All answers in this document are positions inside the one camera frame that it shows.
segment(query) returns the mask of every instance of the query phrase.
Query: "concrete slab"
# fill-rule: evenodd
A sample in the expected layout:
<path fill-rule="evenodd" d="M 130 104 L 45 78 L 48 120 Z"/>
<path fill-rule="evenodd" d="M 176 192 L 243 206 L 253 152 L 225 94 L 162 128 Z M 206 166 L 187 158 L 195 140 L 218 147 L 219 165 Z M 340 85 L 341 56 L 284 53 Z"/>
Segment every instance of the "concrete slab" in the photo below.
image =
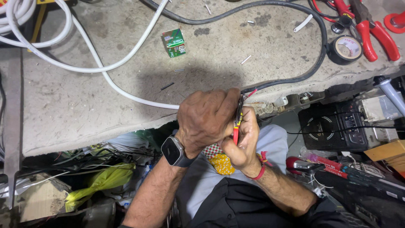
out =
<path fill-rule="evenodd" d="M 210 17 L 252 0 L 226 1 L 173 0 L 167 9 L 190 19 Z M 400 13 L 405 2 L 367 0 L 373 19 L 382 21 L 388 13 Z M 306 1 L 296 1 L 308 6 Z M 326 13 L 334 13 L 320 3 Z M 138 0 L 79 2 L 72 8 L 89 34 L 104 65 L 123 58 L 135 45 L 153 16 L 153 11 Z M 125 65 L 109 72 L 125 91 L 144 99 L 179 104 L 196 90 L 242 88 L 279 78 L 296 77 L 314 63 L 320 50 L 320 30 L 314 20 L 298 33 L 293 29 L 306 14 L 280 6 L 260 6 L 233 14 L 211 24 L 191 26 L 161 16 L 138 53 Z M 337 37 L 325 22 L 328 38 Z M 60 9 L 48 12 L 41 40 L 55 37 L 63 28 Z M 162 32 L 181 28 L 187 54 L 169 58 Z M 390 33 L 405 54 L 403 34 Z M 371 38 L 379 56 L 376 62 L 362 57 L 348 66 L 339 66 L 325 58 L 310 79 L 278 85 L 257 92 L 249 102 L 272 102 L 278 97 L 305 91 L 323 91 L 336 84 L 352 84 L 375 75 L 399 72 L 403 58 L 389 62 L 382 47 Z M 42 49 L 62 62 L 79 67 L 96 67 L 84 40 L 76 28 L 60 44 Z M 8 67 L 7 51 L 2 50 L 0 69 Z M 101 73 L 76 73 L 50 65 L 33 53 L 23 51 L 25 156 L 74 149 L 114 138 L 137 129 L 161 126 L 176 118 L 176 110 L 149 107 L 116 93 Z M 247 56 L 252 57 L 241 65 Z M 184 68 L 185 71 L 173 72 Z M 166 90 L 160 88 L 174 82 Z"/>

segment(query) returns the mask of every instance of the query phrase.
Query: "hand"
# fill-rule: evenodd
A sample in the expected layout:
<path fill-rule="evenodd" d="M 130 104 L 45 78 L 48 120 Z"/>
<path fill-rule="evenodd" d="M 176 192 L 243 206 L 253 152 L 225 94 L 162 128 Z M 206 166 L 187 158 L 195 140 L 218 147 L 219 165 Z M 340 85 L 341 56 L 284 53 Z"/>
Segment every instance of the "hand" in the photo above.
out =
<path fill-rule="evenodd" d="M 256 156 L 256 145 L 259 137 L 259 125 L 254 108 L 242 108 L 242 122 L 239 127 L 239 143 L 235 145 L 230 137 L 220 142 L 221 149 L 229 157 L 232 166 L 244 175 L 255 178 L 262 169 Z"/>
<path fill-rule="evenodd" d="M 231 135 L 231 119 L 238 106 L 240 94 L 238 88 L 232 88 L 228 92 L 197 91 L 180 104 L 177 113 L 180 128 L 176 137 L 184 146 L 187 158 L 195 158 L 206 146 Z"/>

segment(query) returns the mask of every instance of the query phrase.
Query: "pliers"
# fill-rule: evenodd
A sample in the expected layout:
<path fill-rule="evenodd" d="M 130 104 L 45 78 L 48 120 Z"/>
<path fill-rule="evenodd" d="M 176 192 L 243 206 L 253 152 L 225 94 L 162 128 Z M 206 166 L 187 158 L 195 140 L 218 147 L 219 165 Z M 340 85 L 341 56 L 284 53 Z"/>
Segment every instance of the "pliers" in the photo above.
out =
<path fill-rule="evenodd" d="M 236 145 L 238 145 L 239 126 L 242 122 L 242 108 L 244 100 L 245 94 L 241 94 L 241 96 L 239 97 L 238 108 L 236 109 L 235 127 L 233 128 L 233 142 Z"/>
<path fill-rule="evenodd" d="M 388 58 L 391 61 L 396 61 L 400 58 L 398 47 L 396 46 L 392 37 L 382 27 L 380 22 L 374 22 L 371 19 L 371 14 L 365 5 L 360 0 L 349 0 L 352 6 L 352 11 L 356 19 L 356 29 L 360 33 L 363 40 L 364 55 L 370 62 L 374 62 L 378 59 L 373 46 L 371 45 L 370 32 L 376 37 L 376 39 L 382 44 Z"/>

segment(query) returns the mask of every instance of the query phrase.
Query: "watch face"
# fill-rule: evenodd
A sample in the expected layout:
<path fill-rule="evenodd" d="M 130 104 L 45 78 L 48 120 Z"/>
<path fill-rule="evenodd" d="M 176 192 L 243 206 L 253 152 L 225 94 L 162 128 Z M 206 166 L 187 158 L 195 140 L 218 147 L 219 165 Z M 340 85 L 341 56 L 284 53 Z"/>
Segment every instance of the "watch face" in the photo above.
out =
<path fill-rule="evenodd" d="M 162 153 L 171 166 L 180 158 L 180 150 L 177 148 L 172 138 L 167 138 L 163 143 Z"/>

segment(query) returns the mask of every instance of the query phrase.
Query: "black shirt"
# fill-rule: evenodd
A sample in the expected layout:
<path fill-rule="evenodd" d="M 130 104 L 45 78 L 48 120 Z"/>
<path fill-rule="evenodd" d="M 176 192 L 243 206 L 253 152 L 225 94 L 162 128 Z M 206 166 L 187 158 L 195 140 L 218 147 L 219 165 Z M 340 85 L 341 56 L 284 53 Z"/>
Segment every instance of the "black shirt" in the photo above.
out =
<path fill-rule="evenodd" d="M 208 227 L 343 228 L 347 225 L 330 200 L 319 199 L 305 215 L 293 217 L 275 206 L 259 187 L 223 178 L 187 225 L 187 228 Z"/>

